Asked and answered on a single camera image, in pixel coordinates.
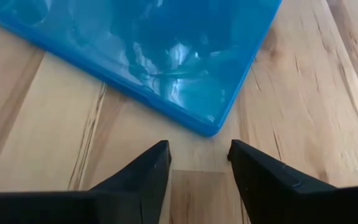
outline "light wooden surface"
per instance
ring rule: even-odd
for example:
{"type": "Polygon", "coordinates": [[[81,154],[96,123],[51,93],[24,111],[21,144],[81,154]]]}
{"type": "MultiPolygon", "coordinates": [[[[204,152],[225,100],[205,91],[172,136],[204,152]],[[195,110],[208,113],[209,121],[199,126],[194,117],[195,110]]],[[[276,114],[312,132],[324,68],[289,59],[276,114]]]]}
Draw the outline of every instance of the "light wooden surface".
{"type": "Polygon", "coordinates": [[[161,223],[249,222],[231,139],[358,185],[358,1],[283,0],[209,139],[0,29],[0,191],[88,189],[161,139],[173,156],[161,223]]]}

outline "blue case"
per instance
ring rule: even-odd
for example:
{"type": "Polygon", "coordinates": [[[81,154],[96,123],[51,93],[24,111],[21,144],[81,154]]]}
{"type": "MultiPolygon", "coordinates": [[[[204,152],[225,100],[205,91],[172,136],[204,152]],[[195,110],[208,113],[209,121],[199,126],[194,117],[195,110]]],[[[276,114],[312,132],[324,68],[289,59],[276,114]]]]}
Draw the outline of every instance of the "blue case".
{"type": "Polygon", "coordinates": [[[204,136],[281,0],[0,0],[0,26],[204,136]]]}

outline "plastic surface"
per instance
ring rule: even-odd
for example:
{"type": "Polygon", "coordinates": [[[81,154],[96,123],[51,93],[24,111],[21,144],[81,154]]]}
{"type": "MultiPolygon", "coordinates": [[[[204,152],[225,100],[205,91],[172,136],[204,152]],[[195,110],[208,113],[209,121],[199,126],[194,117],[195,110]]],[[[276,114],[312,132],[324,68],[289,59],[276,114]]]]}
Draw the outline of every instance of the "plastic surface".
{"type": "Polygon", "coordinates": [[[281,0],[0,0],[0,25],[205,136],[281,0]]]}
{"type": "Polygon", "coordinates": [[[160,141],[89,191],[0,193],[0,223],[158,224],[171,161],[160,141]]]}
{"type": "Polygon", "coordinates": [[[240,140],[227,158],[252,224],[358,224],[358,187],[337,189],[240,140]]]}

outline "blue plastic case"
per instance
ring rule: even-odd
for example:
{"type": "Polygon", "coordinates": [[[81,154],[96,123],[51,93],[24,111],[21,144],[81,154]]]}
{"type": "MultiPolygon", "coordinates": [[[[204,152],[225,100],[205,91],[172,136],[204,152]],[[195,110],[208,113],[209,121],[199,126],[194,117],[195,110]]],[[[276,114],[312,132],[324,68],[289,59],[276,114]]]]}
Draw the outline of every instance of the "blue plastic case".
{"type": "Polygon", "coordinates": [[[0,26],[204,136],[281,0],[0,0],[0,26]]]}

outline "wooden floor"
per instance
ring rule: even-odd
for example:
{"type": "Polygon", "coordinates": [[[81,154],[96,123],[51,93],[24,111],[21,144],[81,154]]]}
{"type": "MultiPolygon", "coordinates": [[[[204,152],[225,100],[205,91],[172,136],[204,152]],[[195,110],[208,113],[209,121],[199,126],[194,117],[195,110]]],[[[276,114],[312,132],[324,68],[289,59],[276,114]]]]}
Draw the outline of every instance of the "wooden floor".
{"type": "Polygon", "coordinates": [[[358,0],[283,0],[209,139],[0,29],[0,192],[89,189],[161,139],[173,156],[161,223],[249,223],[231,139],[358,185],[358,0]]]}

